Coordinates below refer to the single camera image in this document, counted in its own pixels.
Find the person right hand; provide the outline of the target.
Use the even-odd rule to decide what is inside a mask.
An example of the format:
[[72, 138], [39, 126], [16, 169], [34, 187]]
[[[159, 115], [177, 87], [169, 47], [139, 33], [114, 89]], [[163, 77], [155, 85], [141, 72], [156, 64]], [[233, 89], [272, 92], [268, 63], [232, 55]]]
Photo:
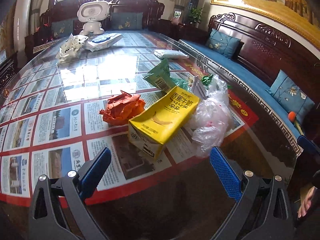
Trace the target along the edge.
[[317, 190], [318, 189], [314, 186], [309, 189], [309, 191], [305, 195], [305, 198], [301, 202], [301, 205], [298, 209], [298, 212], [297, 212], [298, 218], [304, 217], [307, 214], [308, 210], [312, 206], [312, 199], [315, 193], [317, 192]]

